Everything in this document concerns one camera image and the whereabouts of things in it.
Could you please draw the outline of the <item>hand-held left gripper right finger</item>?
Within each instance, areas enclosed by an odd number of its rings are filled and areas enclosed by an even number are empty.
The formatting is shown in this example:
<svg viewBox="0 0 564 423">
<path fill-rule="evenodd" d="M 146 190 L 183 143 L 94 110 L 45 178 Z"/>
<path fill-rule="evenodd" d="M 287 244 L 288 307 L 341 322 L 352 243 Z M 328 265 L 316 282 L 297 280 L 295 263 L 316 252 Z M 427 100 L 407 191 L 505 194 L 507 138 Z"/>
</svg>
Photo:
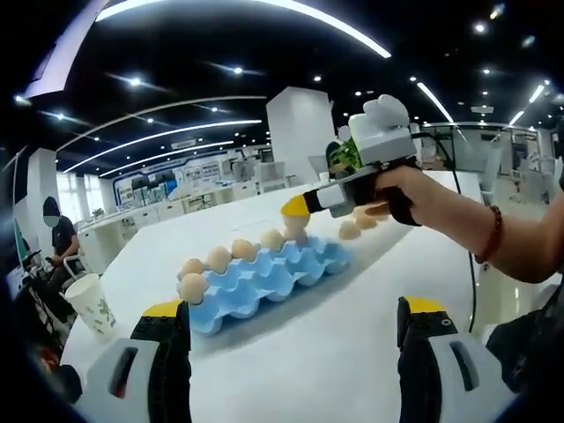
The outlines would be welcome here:
<svg viewBox="0 0 564 423">
<path fill-rule="evenodd" d="M 516 398 L 501 363 L 437 301 L 397 305 L 401 422 L 496 422 Z"/>
</svg>

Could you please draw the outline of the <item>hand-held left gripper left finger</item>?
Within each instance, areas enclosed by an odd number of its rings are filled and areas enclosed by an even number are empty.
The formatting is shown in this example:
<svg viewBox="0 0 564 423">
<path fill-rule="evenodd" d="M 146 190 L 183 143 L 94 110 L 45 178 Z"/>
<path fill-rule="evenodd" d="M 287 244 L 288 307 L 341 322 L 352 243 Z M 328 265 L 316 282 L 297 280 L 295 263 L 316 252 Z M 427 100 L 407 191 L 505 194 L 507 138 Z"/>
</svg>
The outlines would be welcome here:
<svg viewBox="0 0 564 423">
<path fill-rule="evenodd" d="M 191 422 L 189 305 L 147 309 L 90 366 L 78 398 L 87 422 Z"/>
</svg>

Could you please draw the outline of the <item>person's right hand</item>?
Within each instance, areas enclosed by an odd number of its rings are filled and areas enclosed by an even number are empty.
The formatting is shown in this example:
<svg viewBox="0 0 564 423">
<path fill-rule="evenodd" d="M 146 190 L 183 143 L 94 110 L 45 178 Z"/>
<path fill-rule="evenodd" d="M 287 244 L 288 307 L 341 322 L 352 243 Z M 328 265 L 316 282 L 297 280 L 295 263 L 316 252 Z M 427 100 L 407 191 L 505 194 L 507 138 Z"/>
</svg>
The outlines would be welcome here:
<svg viewBox="0 0 564 423">
<path fill-rule="evenodd" d="M 399 188 L 411 201 L 413 219 L 427 226 L 437 209 L 443 187 L 438 182 L 412 167 L 397 167 L 382 173 L 376 181 L 376 189 Z"/>
</svg>

